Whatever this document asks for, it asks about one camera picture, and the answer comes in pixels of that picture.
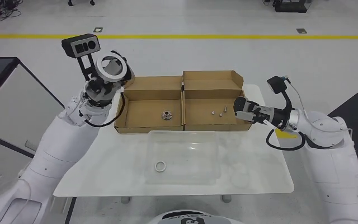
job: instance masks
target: black cable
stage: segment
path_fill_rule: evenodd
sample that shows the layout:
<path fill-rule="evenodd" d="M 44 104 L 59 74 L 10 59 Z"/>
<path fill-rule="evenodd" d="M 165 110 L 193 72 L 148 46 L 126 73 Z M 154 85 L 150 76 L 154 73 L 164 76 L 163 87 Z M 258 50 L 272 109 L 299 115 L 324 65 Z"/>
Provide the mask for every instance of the black cable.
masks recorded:
<path fill-rule="evenodd" d="M 269 4 L 270 4 L 270 2 L 265 3 L 265 0 L 262 0 L 262 3 L 263 3 L 265 6 L 269 6 Z"/>
<path fill-rule="evenodd" d="M 273 144 L 271 144 L 271 143 L 269 142 L 270 137 L 271 137 L 271 135 L 273 134 L 274 131 L 275 131 L 275 130 L 272 129 L 272 130 L 269 132 L 269 134 L 268 134 L 267 137 L 266 137 L 266 143 L 268 144 L 268 146 L 270 146 L 270 147 L 272 147 L 272 148 L 275 148 L 275 149 L 277 149 L 277 150 L 282 150 L 282 151 L 295 151 L 295 150 L 299 150 L 300 148 L 302 148 L 302 147 L 305 145 L 305 143 L 306 143 L 306 139 L 304 138 L 304 134 L 303 134 L 302 132 L 298 132 L 298 133 L 300 134 L 301 138 L 302 138 L 302 142 L 301 142 L 301 144 L 300 144 L 299 146 L 296 146 L 296 147 L 293 147 L 293 148 L 281 148 L 281 147 L 274 146 Z"/>
<path fill-rule="evenodd" d="M 123 113 L 124 105 L 125 105 L 125 99 L 124 99 L 124 94 L 123 94 L 123 92 L 121 92 L 121 98 L 122 98 L 122 102 L 123 102 L 123 103 L 122 103 L 122 107 L 121 107 L 121 109 L 120 109 L 118 115 L 115 116 L 110 122 L 108 122 L 108 123 L 106 123 L 106 124 L 102 124 L 102 125 L 92 124 L 92 123 L 89 122 L 87 119 L 84 120 L 84 122 L 86 122 L 88 125 L 90 125 L 90 126 L 92 126 L 92 127 L 95 127 L 95 128 L 103 128 L 103 127 L 105 127 L 105 126 L 108 126 L 108 125 L 112 124 L 112 123 L 113 123 L 115 120 L 117 120 L 117 119 L 120 117 L 120 115 Z"/>
<path fill-rule="evenodd" d="M 23 0 L 0 0 L 0 21 L 21 15 L 17 6 L 22 2 Z"/>

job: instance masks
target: cable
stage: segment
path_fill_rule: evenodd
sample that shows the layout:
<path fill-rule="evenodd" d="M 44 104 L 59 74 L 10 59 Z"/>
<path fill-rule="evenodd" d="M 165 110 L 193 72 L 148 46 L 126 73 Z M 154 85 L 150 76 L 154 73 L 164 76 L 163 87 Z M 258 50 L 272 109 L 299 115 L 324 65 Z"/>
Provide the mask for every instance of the cable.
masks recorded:
<path fill-rule="evenodd" d="M 81 103 L 81 98 L 83 96 L 83 93 L 84 93 L 84 88 L 80 91 L 79 95 L 77 96 L 77 104 L 76 106 L 74 107 L 74 109 L 67 114 L 67 116 L 70 116 L 71 114 L 73 114 L 73 112 L 81 105 L 83 105 L 84 103 L 86 103 L 87 101 L 85 100 L 84 102 Z"/>
<path fill-rule="evenodd" d="M 25 180 L 25 179 L 19 179 L 19 180 L 22 180 L 27 184 L 27 186 L 29 187 L 30 194 L 29 194 L 29 198 L 26 200 L 25 204 L 22 206 L 21 210 L 18 212 L 18 214 L 15 216 L 15 218 L 10 222 L 10 224 L 12 224 L 15 221 L 15 219 L 20 215 L 20 213 L 25 208 L 25 206 L 27 205 L 27 203 L 29 202 L 29 200 L 31 198 L 32 190 L 31 190 L 31 186 L 30 186 L 29 182 L 27 182 L 27 180 Z"/>
<path fill-rule="evenodd" d="M 13 180 L 14 180 L 14 179 L 9 180 L 9 181 L 6 181 L 6 182 L 2 183 L 0 186 L 3 186 L 3 185 L 5 185 L 6 183 L 9 183 L 9 182 L 11 182 L 11 181 L 13 181 Z M 15 219 L 20 215 L 20 213 L 22 212 L 22 210 L 25 208 L 25 206 L 27 205 L 27 203 L 28 203 L 29 200 L 31 199 L 31 194 L 32 194 L 32 190 L 31 190 L 31 186 L 30 186 L 29 182 L 27 182 L 27 180 L 22 179 L 22 178 L 19 178 L 18 180 L 22 180 L 22 181 L 25 182 L 26 185 L 29 187 L 29 197 L 28 197 L 28 199 L 26 200 L 25 204 L 24 204 L 24 205 L 22 206 L 22 208 L 20 209 L 20 211 L 16 214 L 16 216 L 15 216 L 15 217 L 13 218 L 13 220 L 10 222 L 10 224 L 12 224 L 12 223 L 15 221 Z"/>
<path fill-rule="evenodd" d="M 302 98 L 301 98 L 301 96 L 300 96 L 300 93 L 298 93 L 297 89 L 292 85 L 291 81 L 290 81 L 288 78 L 286 78 L 286 80 L 288 81 L 288 83 L 291 85 L 291 87 L 292 87 L 292 88 L 295 90 L 295 92 L 297 93 L 298 98 L 299 98 L 300 103 L 301 103 L 301 106 L 302 106 L 302 109 L 303 109 L 303 114 L 304 114 L 306 120 L 308 121 L 308 123 L 309 123 L 313 128 L 315 128 L 315 129 L 317 129 L 317 130 L 319 130 L 319 131 L 321 131 L 321 132 L 327 132 L 327 133 L 337 133 L 337 132 L 343 132 L 343 131 L 345 131 L 345 130 L 351 131 L 351 132 L 350 132 L 350 136 L 351 136 L 351 138 L 352 138 L 353 129 L 351 129 L 351 128 L 340 129 L 340 130 L 323 130 L 323 129 L 320 129 L 320 128 L 316 127 L 316 126 L 308 119 L 308 115 L 307 115 L 307 112 L 306 112 L 306 110 L 305 110 L 305 108 L 304 108 L 304 106 L 303 106 L 303 102 L 302 102 Z"/>
<path fill-rule="evenodd" d="M 106 124 L 102 124 L 102 125 L 97 125 L 97 124 L 92 124 L 91 122 L 89 122 L 88 120 L 84 120 L 84 122 L 86 122 L 88 125 L 92 126 L 92 127 L 95 127 L 95 128 L 103 128 L 105 126 L 108 126 L 110 124 L 112 124 L 115 120 L 117 120 L 120 115 L 122 114 L 123 110 L 124 110 L 124 105 L 125 105 L 125 99 L 124 99 L 124 94 L 123 92 L 121 92 L 121 98 L 122 98 L 122 107 L 118 113 L 117 116 L 115 116 L 110 122 L 106 123 Z"/>
<path fill-rule="evenodd" d="M 265 6 L 269 6 L 269 4 L 270 4 L 270 2 L 265 3 L 265 0 L 262 0 L 262 3 L 263 3 Z"/>
<path fill-rule="evenodd" d="M 21 15 L 21 12 L 17 9 L 17 6 L 22 2 L 23 0 L 0 0 L 0 21 Z"/>
<path fill-rule="evenodd" d="M 306 139 L 304 138 L 304 134 L 302 132 L 298 132 L 300 134 L 300 136 L 301 136 L 301 139 L 302 139 L 302 142 L 301 142 L 301 144 L 299 146 L 296 146 L 296 147 L 293 147 L 293 148 L 281 148 L 281 147 L 278 147 L 278 146 L 274 146 L 273 144 L 271 144 L 269 142 L 270 137 L 271 137 L 271 135 L 273 134 L 274 131 L 275 130 L 272 129 L 269 132 L 269 134 L 267 135 L 267 137 L 266 137 L 266 144 L 268 144 L 268 146 L 270 146 L 272 148 L 275 148 L 277 150 L 282 150 L 282 151 L 295 151 L 295 150 L 299 150 L 300 148 L 302 148 L 306 144 Z"/>

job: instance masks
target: white ring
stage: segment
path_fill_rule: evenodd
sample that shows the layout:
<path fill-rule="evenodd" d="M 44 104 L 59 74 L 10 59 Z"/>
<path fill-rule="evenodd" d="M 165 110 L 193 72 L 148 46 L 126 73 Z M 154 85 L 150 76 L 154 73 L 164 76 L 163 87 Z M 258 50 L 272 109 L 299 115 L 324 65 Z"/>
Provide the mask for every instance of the white ring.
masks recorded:
<path fill-rule="evenodd" d="M 163 169 L 158 169 L 157 168 L 157 165 L 158 164 L 163 164 L 164 165 L 164 167 L 163 167 Z M 156 170 L 156 172 L 164 172 L 164 170 L 166 170 L 166 168 L 167 168 L 167 165 L 166 165 L 166 163 L 164 162 L 164 161 L 158 161 L 155 165 L 154 165 L 154 168 L 155 168 L 155 170 Z"/>
<path fill-rule="evenodd" d="M 120 63 L 122 64 L 122 72 L 118 75 L 111 75 L 111 74 L 108 74 L 102 67 L 102 61 L 105 57 L 108 57 L 108 56 L 111 56 L 111 57 L 114 57 L 116 58 L 117 60 L 120 61 Z M 107 81 L 107 82 L 118 82 L 119 80 L 121 80 L 127 73 L 127 63 L 125 63 L 124 59 L 115 54 L 115 53 L 108 53 L 106 55 L 103 55 L 102 57 L 98 58 L 97 61 L 96 61 L 96 71 L 98 72 L 98 75 L 103 78 L 103 80 Z"/>

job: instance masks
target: black logo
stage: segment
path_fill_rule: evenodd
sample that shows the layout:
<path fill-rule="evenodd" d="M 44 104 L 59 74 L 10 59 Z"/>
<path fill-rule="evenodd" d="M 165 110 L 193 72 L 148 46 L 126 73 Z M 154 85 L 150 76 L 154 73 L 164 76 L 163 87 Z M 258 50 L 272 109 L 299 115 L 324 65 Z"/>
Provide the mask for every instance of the black logo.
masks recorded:
<path fill-rule="evenodd" d="M 203 218 L 196 218 L 196 220 L 193 220 L 192 218 L 183 218 L 181 224 L 205 224 L 205 222 Z"/>

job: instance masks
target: table leg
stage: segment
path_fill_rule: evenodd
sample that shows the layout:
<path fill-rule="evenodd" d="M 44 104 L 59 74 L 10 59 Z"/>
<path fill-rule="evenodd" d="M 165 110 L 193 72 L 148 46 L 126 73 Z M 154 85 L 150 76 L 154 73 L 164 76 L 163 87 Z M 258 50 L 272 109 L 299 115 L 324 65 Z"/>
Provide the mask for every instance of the table leg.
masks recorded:
<path fill-rule="evenodd" d="M 231 202 L 231 194 L 222 195 L 222 201 L 224 203 L 230 203 Z"/>
<path fill-rule="evenodd" d="M 132 197 L 121 197 L 122 204 L 128 204 Z"/>

